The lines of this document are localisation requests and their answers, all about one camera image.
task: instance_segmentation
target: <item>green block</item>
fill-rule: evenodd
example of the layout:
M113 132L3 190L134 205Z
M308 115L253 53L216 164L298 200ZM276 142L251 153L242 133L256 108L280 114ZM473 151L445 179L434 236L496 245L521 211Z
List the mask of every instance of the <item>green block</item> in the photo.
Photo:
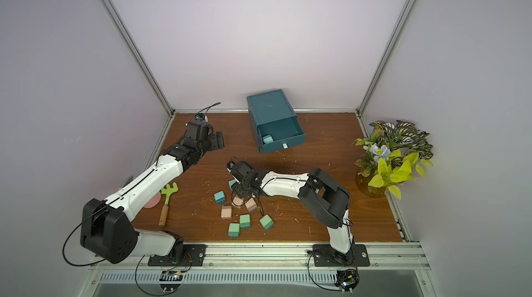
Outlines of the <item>green block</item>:
M251 227L251 217L249 214L240 215L240 229Z
M268 216L268 214L264 215L264 217L261 218L261 224L266 230L269 230L271 227L273 227L273 221L270 216Z
M216 204L223 204L226 202L226 195L223 194L223 191L214 194L214 200Z
M238 223L229 223L229 237L238 237L240 236L240 224Z

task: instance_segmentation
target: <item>teal drawer box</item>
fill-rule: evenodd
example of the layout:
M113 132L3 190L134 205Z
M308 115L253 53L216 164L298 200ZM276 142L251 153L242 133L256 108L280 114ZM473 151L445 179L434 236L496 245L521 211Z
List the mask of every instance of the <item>teal drawer box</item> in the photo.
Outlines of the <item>teal drawer box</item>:
M248 96L247 107L259 153L271 153L305 142L305 133L282 89ZM265 144L262 138L268 135L273 142Z

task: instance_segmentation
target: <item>beige block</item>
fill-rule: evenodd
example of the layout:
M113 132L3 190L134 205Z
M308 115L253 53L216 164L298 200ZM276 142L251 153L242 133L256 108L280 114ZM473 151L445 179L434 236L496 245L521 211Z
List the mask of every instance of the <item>beige block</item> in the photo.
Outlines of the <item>beige block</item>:
M222 218L231 218L232 207L231 206L222 206Z
M235 206L236 208L240 209L240 207L242 207L243 204L244 204L244 201L240 199L239 197L236 196L233 199L232 205Z
M257 209L257 204L255 203L255 199L251 198L246 202L247 210L251 213L255 209Z

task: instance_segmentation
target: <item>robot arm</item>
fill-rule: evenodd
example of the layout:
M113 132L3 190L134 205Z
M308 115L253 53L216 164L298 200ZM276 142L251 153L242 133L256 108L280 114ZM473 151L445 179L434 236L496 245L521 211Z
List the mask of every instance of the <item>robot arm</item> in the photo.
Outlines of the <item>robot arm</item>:
M179 236L135 230L131 221L164 185L196 165L208 151L223 147L223 134L214 133L208 122L189 122L183 137L164 150L150 168L105 200L93 199L85 204L81 246L111 263L145 254L170 254L180 259L176 251Z
M227 169L238 181L234 192L241 198L284 195L300 199L318 221L326 225L330 245L346 254L353 243L349 231L349 191L321 169L308 174L284 175L273 171L257 173L247 162L230 161ZM324 188L325 193L318 192Z

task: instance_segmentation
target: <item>blue flower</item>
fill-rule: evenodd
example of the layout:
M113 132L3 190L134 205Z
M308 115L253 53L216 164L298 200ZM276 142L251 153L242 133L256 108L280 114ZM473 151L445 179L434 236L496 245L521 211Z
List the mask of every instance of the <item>blue flower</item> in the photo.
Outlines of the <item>blue flower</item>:
M369 152L372 153L373 155L375 155L375 156L373 156L373 161L375 161L375 162L378 162L379 158L383 158L384 161L387 161L388 160L388 155L391 153L390 149L388 149L388 147L386 147L386 145L382 145L379 148L376 144L373 144L373 146L371 146L371 148L369 148Z

